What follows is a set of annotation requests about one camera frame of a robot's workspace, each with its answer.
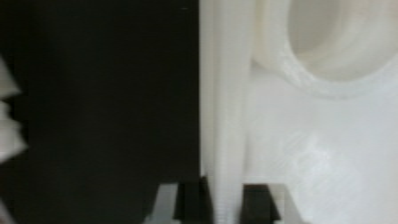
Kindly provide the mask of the gripper right finger with black tip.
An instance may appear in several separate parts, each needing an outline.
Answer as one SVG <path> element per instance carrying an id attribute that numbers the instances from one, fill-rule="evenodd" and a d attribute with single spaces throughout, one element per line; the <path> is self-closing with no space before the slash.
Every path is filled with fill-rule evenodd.
<path id="1" fill-rule="evenodd" d="M 239 224 L 309 224 L 282 184 L 245 185 Z"/>

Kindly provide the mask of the gripper left finger with black tip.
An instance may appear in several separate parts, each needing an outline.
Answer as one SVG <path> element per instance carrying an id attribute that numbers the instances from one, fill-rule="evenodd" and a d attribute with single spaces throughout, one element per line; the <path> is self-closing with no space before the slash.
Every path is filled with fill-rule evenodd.
<path id="1" fill-rule="evenodd" d="M 163 183 L 142 224 L 213 224 L 207 182 Z"/>

